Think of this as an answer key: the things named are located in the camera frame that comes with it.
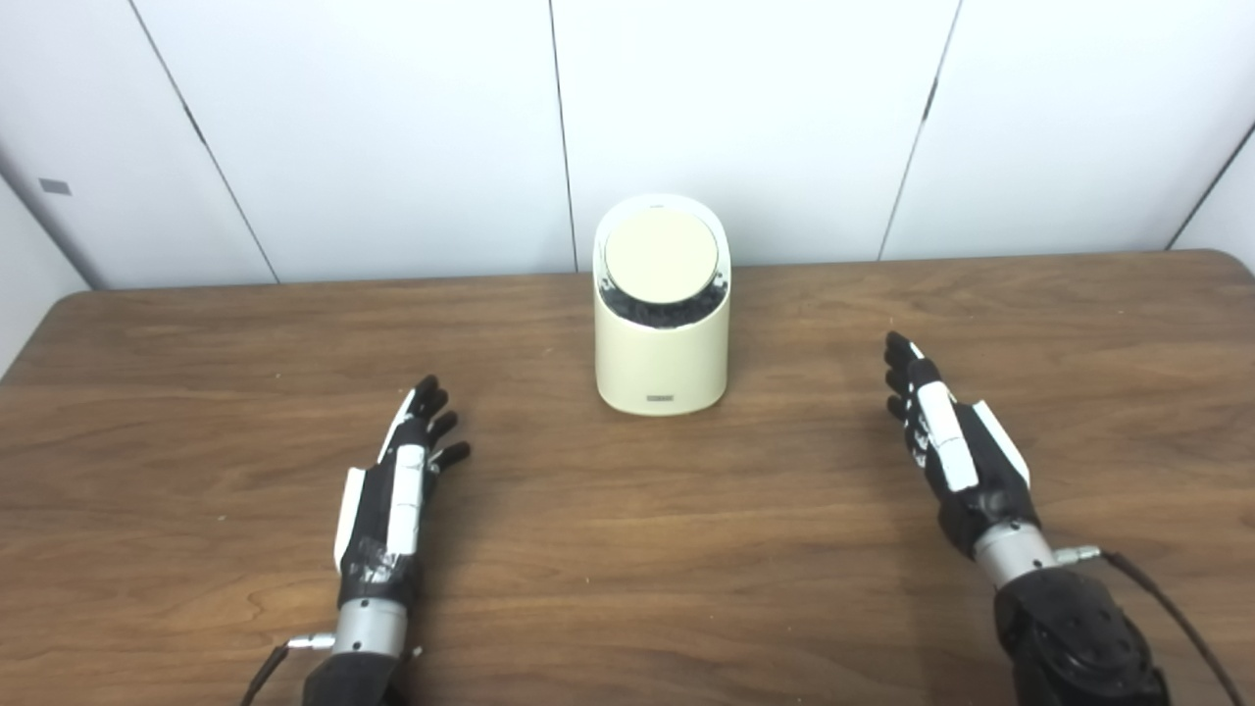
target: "cylindrical container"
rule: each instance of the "cylindrical container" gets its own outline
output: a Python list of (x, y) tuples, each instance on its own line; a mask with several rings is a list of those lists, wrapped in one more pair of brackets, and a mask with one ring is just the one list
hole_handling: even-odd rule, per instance
[(611, 208), (597, 224), (592, 293), (606, 404), (666, 416), (723, 396), (732, 258), (710, 208), (665, 193)]

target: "black forearm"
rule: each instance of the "black forearm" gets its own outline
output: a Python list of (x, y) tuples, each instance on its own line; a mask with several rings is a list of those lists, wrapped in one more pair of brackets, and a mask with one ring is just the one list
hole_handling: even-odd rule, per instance
[(1020, 706), (1166, 706), (1137, 626), (1097, 579), (1064, 568), (1022, 576), (994, 599)]

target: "cable connector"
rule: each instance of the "cable connector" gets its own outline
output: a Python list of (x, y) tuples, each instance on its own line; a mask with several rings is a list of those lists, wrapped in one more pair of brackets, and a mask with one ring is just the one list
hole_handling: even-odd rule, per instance
[(289, 650), (330, 650), (335, 645), (334, 632), (299, 635), (287, 641)]
[(1102, 549), (1092, 544), (1054, 551), (1054, 561), (1062, 567), (1071, 567), (1072, 564), (1089, 562), (1091, 559), (1097, 559), (1099, 557), (1102, 557)]

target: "silver cylindrical connector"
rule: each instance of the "silver cylindrical connector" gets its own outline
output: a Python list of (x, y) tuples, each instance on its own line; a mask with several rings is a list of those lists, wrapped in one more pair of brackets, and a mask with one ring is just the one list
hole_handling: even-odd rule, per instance
[(299, 635), (287, 641), (289, 650), (330, 650), (335, 645), (335, 633), (316, 632)]
[(976, 540), (975, 559), (996, 588), (1027, 573), (1059, 566), (1042, 530), (1025, 523), (999, 523), (985, 530)]
[(350, 601), (340, 608), (333, 655), (373, 652), (400, 657), (409, 614), (405, 607), (384, 598)]

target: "black contents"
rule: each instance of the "black contents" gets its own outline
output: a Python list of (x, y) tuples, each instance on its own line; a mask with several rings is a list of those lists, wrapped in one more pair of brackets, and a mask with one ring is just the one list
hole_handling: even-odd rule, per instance
[(601, 300), (619, 317), (656, 329), (679, 327), (700, 321), (714, 312), (728, 295), (728, 282), (724, 281), (722, 272), (717, 273), (702, 291), (683, 301), (668, 303), (641, 301), (615, 286), (609, 277), (602, 277), (597, 288), (601, 291)]

